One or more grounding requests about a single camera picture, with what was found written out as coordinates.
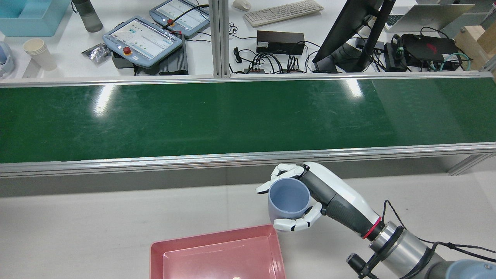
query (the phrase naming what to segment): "light blue container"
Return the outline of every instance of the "light blue container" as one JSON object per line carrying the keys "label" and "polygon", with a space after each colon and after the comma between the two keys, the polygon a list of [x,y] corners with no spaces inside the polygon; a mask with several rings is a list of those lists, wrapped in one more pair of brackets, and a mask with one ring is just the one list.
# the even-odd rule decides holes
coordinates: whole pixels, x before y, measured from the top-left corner
{"label": "light blue container", "polygon": [[0,31],[10,37],[55,34],[70,0],[0,0]]}
{"label": "light blue container", "polygon": [[276,180],[269,188],[269,218],[297,219],[310,206],[310,191],[303,182],[294,178]]}

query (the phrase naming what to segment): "paper cup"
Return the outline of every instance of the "paper cup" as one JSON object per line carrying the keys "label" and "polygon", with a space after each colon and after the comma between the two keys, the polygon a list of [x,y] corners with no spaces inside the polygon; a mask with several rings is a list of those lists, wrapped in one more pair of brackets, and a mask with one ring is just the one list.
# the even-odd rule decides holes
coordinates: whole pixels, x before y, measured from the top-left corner
{"label": "paper cup", "polygon": [[29,54],[43,70],[51,71],[57,68],[55,59],[42,39],[31,39],[22,45],[24,51]]}

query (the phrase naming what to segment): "blue cup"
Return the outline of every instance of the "blue cup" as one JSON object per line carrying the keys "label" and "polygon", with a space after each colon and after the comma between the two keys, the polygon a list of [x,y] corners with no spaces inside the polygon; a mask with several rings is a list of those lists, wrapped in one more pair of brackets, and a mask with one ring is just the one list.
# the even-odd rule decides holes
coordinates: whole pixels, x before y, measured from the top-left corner
{"label": "blue cup", "polygon": [[294,178],[281,178],[269,188],[269,217],[275,219],[301,218],[310,206],[310,191],[303,182]]}

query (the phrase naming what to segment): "red emergency stop button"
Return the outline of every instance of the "red emergency stop button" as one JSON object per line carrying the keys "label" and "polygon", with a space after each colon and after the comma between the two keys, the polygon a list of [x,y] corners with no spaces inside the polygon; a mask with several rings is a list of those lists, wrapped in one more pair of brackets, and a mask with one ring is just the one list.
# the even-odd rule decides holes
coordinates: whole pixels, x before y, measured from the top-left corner
{"label": "red emergency stop button", "polygon": [[131,48],[130,47],[125,47],[123,48],[123,52],[125,55],[130,55],[131,54]]}

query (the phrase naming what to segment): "green conveyor belt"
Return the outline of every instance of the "green conveyor belt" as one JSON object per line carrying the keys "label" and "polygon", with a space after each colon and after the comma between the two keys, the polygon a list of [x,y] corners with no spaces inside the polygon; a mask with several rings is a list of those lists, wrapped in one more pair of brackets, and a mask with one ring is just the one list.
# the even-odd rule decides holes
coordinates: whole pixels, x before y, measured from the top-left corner
{"label": "green conveyor belt", "polygon": [[491,78],[0,88],[0,163],[496,141]]}

